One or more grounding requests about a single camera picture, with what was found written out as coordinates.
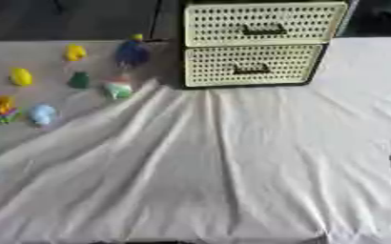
light blue toy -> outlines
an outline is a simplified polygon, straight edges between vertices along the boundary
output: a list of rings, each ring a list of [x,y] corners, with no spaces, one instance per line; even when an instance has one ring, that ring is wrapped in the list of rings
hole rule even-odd
[[[38,126],[47,126],[56,117],[56,109],[47,104],[40,104],[30,110],[31,120]]]

wrinkled cloth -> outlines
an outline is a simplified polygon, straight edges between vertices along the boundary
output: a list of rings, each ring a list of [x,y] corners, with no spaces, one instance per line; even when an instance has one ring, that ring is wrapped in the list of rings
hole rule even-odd
[[[0,125],[0,244],[391,243],[391,38],[334,40],[308,86],[197,91],[174,89],[177,44],[158,45],[123,101],[97,87],[119,42],[77,43],[71,64],[67,44],[0,43],[0,94],[59,112]]]

plastic drawer unit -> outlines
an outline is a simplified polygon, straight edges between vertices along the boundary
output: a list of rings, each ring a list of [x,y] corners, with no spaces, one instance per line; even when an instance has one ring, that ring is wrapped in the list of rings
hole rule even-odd
[[[189,1],[185,87],[308,84],[346,9],[343,1]]]

drawer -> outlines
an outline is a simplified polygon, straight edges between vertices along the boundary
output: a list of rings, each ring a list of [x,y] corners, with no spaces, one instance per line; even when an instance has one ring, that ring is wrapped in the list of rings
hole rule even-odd
[[[187,87],[304,84],[323,45],[195,48],[185,51]]]
[[[328,42],[345,14],[344,2],[190,5],[187,47]]]

small plastic toy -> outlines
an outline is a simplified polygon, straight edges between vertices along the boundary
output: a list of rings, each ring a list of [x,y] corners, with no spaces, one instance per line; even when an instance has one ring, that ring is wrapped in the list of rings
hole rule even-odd
[[[0,114],[0,123],[9,124],[13,122],[20,114],[22,114],[18,108],[13,108],[8,112]]]
[[[78,46],[74,44],[70,44],[67,46],[67,50],[65,52],[65,58],[68,61],[78,61],[87,56],[86,50],[83,46]]]
[[[14,107],[14,101],[11,96],[0,95],[0,114],[8,112]]]
[[[30,118],[37,126],[47,126],[56,117],[56,109],[47,104],[39,104],[30,110]]]
[[[10,80],[14,85],[26,87],[32,84],[32,75],[26,69],[13,68],[10,72]]]
[[[0,96],[0,123],[9,124],[14,121],[21,112],[14,107],[14,101],[11,96]]]
[[[119,98],[127,98],[134,92],[131,85],[129,84],[106,83],[104,87],[114,100]]]
[[[104,84],[104,89],[112,99],[127,98],[132,95],[134,90],[131,86],[131,78],[127,74],[123,74],[112,80],[108,80]]]
[[[135,68],[148,62],[150,53],[141,44],[142,34],[136,34],[132,40],[125,41],[121,44],[115,54],[117,65]]]
[[[68,86],[76,89],[87,89],[89,87],[89,76],[86,72],[75,72],[68,82]]]

